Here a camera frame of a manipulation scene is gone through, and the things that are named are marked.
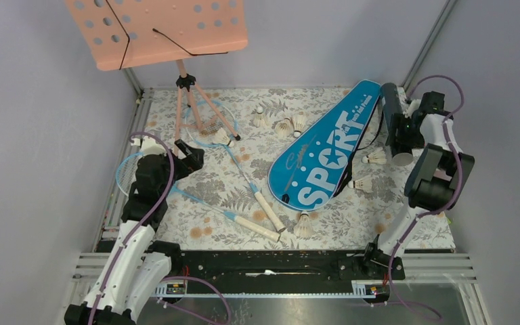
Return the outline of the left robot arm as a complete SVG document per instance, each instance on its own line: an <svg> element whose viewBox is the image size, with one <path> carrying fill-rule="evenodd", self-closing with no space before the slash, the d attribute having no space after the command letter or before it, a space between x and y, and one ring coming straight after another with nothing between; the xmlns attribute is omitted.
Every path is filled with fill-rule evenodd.
<svg viewBox="0 0 520 325"><path fill-rule="evenodd" d="M204 150L178 139L174 144L184 155L178 158L163 140L143 131L132 133L129 142L139 151L116 242L83 302L67 307L65 324L136 324L158 283L182 272L179 245L154 236L172 187L203 167Z"/></svg>

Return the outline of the black shuttlecock tube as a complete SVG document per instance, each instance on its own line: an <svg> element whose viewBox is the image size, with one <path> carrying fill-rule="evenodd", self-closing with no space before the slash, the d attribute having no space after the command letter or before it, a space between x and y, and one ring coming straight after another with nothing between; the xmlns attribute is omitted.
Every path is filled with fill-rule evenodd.
<svg viewBox="0 0 520 325"><path fill-rule="evenodd" d="M381 86L381 108L388 132L385 145L391 162L400 167L407 166L413 161L413 134L404 116L396 84L385 83Z"/></svg>

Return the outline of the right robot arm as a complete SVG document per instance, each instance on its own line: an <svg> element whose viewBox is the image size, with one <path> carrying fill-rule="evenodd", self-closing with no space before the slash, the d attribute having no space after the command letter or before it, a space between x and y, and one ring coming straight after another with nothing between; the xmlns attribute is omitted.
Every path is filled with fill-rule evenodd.
<svg viewBox="0 0 520 325"><path fill-rule="evenodd" d="M368 278L389 280L402 270L401 256L420 225L457 203L475 159L457 144L453 124L459 109L446 110L443 93L429 91L413 100L403 87L385 83L380 94L391 160L414 164L404 186L406 202L368 243L359 266Z"/></svg>

